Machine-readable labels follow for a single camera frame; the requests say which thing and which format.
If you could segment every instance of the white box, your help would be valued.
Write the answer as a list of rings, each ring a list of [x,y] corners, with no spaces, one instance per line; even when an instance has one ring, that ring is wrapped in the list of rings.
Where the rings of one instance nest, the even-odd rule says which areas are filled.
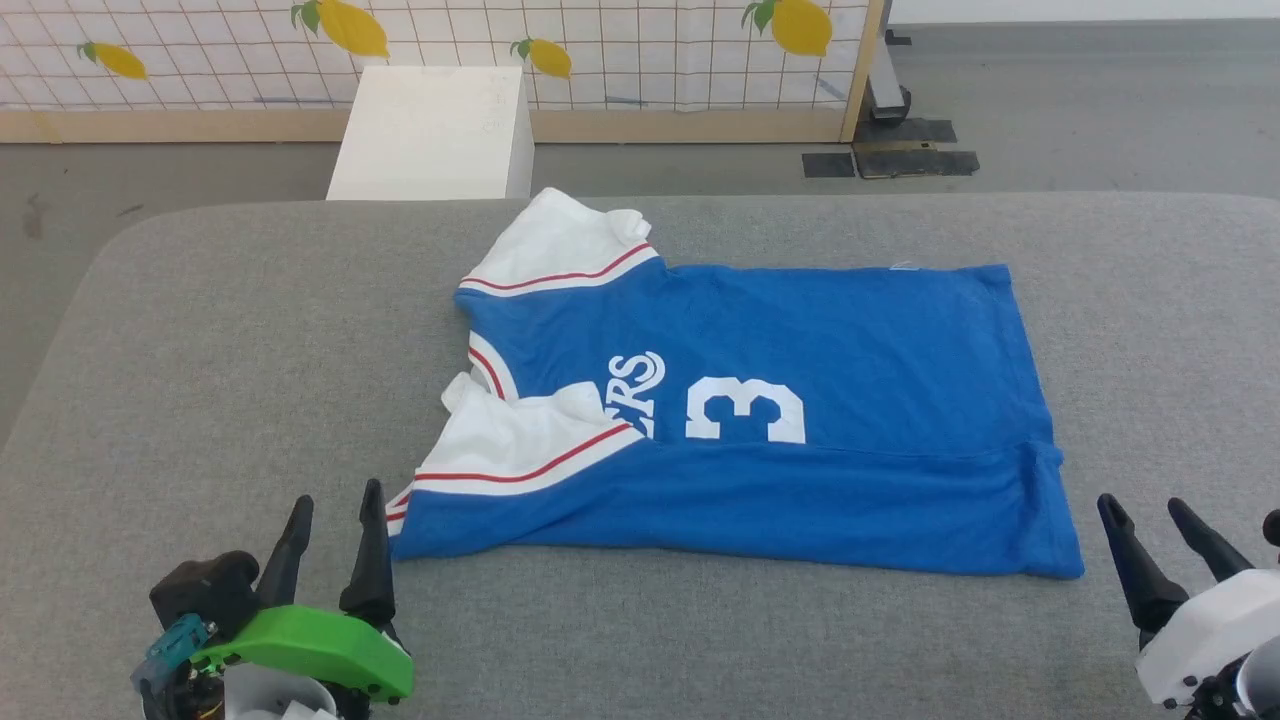
[[[529,197],[521,68],[367,67],[328,200]]]

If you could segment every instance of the wooden frame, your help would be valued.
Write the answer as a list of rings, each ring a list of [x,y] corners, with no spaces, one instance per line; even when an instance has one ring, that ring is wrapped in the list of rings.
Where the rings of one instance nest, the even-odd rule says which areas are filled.
[[[532,110],[535,142],[850,142],[884,0],[869,0],[845,110]],[[348,110],[0,113],[0,142],[340,142]]]

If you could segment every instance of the number 3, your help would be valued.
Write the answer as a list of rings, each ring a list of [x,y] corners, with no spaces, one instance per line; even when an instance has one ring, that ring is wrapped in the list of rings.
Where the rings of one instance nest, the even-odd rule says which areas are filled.
[[[772,400],[778,406],[778,419],[769,423],[769,442],[804,443],[804,402],[786,386],[764,380],[739,380],[737,378],[703,378],[689,388],[689,421],[685,437],[719,439],[719,423],[707,418],[707,402],[713,397],[733,401],[733,415],[751,414],[751,401],[756,397]]]

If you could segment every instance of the gray table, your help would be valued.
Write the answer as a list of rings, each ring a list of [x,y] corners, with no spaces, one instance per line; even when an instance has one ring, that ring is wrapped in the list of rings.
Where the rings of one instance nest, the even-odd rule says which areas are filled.
[[[1171,493],[1256,561],[1280,505],[1280,204],[1170,195],[608,199],[671,263],[1004,261],[1066,451],[1088,574],[955,578],[660,551],[397,568],[417,692],[385,717],[1172,717],[1093,501],[1211,582]],[[209,208],[84,279],[0,455],[0,717],[129,717],[177,562],[265,559],[316,498],[298,601],[335,607],[365,478],[398,489],[465,368],[452,290],[509,201]]]

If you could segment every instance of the lemon print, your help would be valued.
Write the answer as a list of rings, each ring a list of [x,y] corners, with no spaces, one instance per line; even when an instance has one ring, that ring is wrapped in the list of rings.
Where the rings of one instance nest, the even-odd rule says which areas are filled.
[[[750,18],[760,33],[773,20],[773,40],[792,55],[827,55],[831,42],[831,18],[810,0],[764,0],[751,3],[742,13],[742,24]]]
[[[517,40],[511,44],[508,54],[511,53],[520,53],[520,56],[526,60],[532,58],[535,68],[554,77],[568,78],[568,73],[573,68],[573,60],[570,60],[568,53],[549,40],[532,37]]]
[[[120,77],[147,79],[147,67],[133,53],[106,42],[86,42],[76,46],[77,55],[84,55],[91,63],[101,63],[104,68]]]
[[[352,55],[390,58],[387,51],[387,31],[367,12],[342,0],[307,0],[289,12],[293,27],[298,18],[316,37],[320,28],[334,45]]]

